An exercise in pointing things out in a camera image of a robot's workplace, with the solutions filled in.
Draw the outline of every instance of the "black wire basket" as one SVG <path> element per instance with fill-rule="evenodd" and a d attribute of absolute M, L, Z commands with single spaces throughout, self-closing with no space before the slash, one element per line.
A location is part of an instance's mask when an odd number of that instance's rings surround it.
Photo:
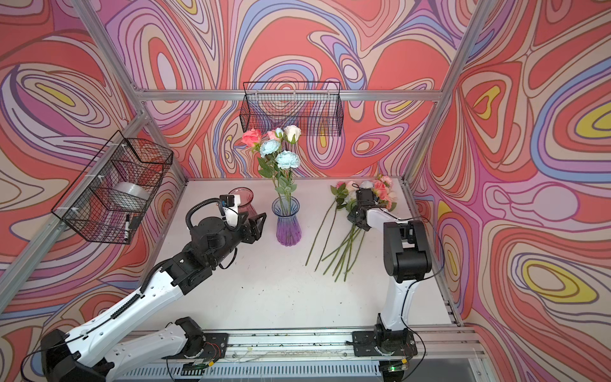
<path fill-rule="evenodd" d="M 65 213 L 56 213 L 57 204 L 51 212 L 87 241 L 129 244 L 173 158 L 147 139 L 123 138 Z"/>
<path fill-rule="evenodd" d="M 240 122 L 262 133 L 296 125 L 303 135 L 341 136 L 342 85 L 337 81 L 245 82 Z"/>

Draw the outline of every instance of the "wall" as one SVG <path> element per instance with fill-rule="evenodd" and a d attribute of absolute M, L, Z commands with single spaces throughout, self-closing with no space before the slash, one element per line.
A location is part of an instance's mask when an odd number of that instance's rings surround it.
<path fill-rule="evenodd" d="M 411 174 L 500 381 L 611 380 L 610 85 L 609 2 L 500 1 Z"/>
<path fill-rule="evenodd" d="M 55 201 L 133 110 L 69 0 L 0 5 L 0 270 L 44 224 Z M 0 381 L 20 381 L 41 335 L 80 325 L 137 286 L 177 197 L 174 174 L 129 246 L 62 234 L 0 315 Z M 40 356 L 26 364 L 40 381 Z"/>
<path fill-rule="evenodd" d="M 440 89 L 471 1 L 113 1 L 98 9 L 144 89 L 240 89 L 243 81 L 336 79 L 344 89 Z M 155 101 L 188 177 L 258 176 L 240 102 Z M 344 104 L 341 138 L 300 144 L 300 175 L 403 175 L 430 102 Z"/>

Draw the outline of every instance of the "glass vase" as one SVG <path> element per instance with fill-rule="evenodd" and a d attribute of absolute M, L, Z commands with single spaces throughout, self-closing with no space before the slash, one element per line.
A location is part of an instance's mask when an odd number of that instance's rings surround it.
<path fill-rule="evenodd" d="M 231 195 L 240 195 L 240 205 L 238 206 L 238 212 L 248 212 L 248 217 L 253 218 L 257 215 L 255 208 L 252 206 L 252 198 L 254 194 L 250 188 L 238 187 L 229 191 Z"/>
<path fill-rule="evenodd" d="M 276 238 L 278 243 L 290 247 L 301 240 L 301 227 L 297 220 L 299 201 L 291 196 L 290 202 L 286 197 L 276 198 L 271 209 L 278 216 Z"/>

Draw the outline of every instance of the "light blue flower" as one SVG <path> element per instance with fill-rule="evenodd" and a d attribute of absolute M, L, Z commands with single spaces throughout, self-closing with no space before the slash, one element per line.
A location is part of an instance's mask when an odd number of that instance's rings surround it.
<path fill-rule="evenodd" d="M 270 139 L 261 145 L 261 155 L 271 154 L 280 148 L 280 142 Z"/>
<path fill-rule="evenodd" d="M 279 153 L 276 157 L 276 162 L 278 163 L 278 167 L 283 170 L 288 168 L 296 169 L 301 164 L 297 154 L 290 151 L 283 151 Z"/>

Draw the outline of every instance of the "white table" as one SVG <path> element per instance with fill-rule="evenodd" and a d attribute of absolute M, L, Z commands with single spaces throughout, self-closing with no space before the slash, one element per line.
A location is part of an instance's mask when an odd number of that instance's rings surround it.
<path fill-rule="evenodd" d="M 329 185 L 337 180 L 297 180 L 294 196 L 299 199 L 302 229 L 299 244 L 284 247 L 276 240 L 277 218 L 271 203 L 277 198 L 269 180 L 200 180 L 188 183 L 157 262 L 179 253 L 191 240 L 185 225 L 186 212 L 198 202 L 245 186 L 254 192 L 257 213 L 268 214 L 263 237 L 258 242 L 240 244 L 234 264 L 217 269 L 212 277 L 191 293 L 152 315 L 137 330 L 158 330 L 168 322 L 191 316 L 203 329 L 333 328 L 373 326 L 386 298 L 389 276 L 382 261 L 382 233 L 367 232 L 358 261 L 346 282 L 334 282 L 330 270 L 323 276 L 314 267 L 328 230 L 324 227 L 316 242 L 308 267 L 305 260 L 320 222 L 333 196 Z M 394 191 L 400 198 L 393 214 L 411 216 L 398 181 Z M 350 229 L 345 210 L 337 213 L 327 253 L 337 247 Z M 203 207 L 193 216 L 197 224 L 206 216 L 219 216 L 216 205 Z M 331 223 L 327 218 L 326 227 Z M 408 315 L 409 325 L 449 325 L 450 318 L 436 280 L 425 280 L 418 287 Z"/>

